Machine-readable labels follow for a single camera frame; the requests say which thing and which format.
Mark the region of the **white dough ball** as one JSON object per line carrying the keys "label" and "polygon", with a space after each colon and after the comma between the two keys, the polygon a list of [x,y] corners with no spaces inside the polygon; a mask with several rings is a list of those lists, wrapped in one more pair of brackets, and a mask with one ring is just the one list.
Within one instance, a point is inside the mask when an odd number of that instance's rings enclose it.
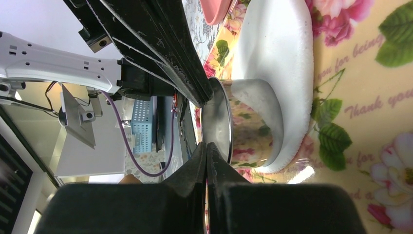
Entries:
{"label": "white dough ball", "polygon": [[303,0],[253,0],[234,50],[231,77],[267,87],[245,99],[264,111],[273,133],[273,152],[257,170],[286,167],[307,133],[313,98],[313,34]]}

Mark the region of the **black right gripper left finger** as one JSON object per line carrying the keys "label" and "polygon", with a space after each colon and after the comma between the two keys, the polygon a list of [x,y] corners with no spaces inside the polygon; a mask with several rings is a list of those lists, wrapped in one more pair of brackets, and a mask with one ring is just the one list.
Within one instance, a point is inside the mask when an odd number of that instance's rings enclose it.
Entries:
{"label": "black right gripper left finger", "polygon": [[206,149],[157,184],[69,184],[57,190],[37,234],[202,234]]}

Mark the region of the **floral yellow tray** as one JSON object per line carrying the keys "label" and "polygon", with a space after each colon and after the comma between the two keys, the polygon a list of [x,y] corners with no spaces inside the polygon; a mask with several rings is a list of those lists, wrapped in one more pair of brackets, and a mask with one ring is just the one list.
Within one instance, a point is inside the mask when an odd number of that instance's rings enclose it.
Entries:
{"label": "floral yellow tray", "polygon": [[[343,188],[370,234],[413,231],[413,3],[304,0],[313,34],[310,121],[282,170],[257,170],[273,152],[264,115],[228,92],[235,125],[230,164],[258,183],[330,183]],[[236,0],[205,61],[207,75],[231,77],[251,0]]]}

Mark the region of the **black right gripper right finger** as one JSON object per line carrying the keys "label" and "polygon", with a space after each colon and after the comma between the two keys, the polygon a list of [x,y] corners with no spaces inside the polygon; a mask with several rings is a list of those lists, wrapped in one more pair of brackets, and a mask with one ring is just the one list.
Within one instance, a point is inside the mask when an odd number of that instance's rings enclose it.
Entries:
{"label": "black right gripper right finger", "polygon": [[213,234],[364,234],[348,194],[328,184],[250,183],[206,147],[209,227]]}

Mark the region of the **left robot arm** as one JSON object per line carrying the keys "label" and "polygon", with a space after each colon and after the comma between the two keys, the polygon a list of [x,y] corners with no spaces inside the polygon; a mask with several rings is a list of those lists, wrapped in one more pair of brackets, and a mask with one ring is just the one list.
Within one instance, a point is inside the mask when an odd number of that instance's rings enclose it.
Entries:
{"label": "left robot arm", "polygon": [[0,82],[60,81],[149,100],[213,90],[180,0],[3,0]]}

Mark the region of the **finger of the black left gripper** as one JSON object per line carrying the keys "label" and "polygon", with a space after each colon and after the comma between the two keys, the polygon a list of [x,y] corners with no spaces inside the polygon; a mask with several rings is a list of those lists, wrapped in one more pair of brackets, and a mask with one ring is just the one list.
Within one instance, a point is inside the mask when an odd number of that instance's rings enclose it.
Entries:
{"label": "finger of the black left gripper", "polygon": [[181,93],[197,107],[213,90],[191,40],[180,0],[68,0],[89,46],[109,39],[122,55],[114,100]]}

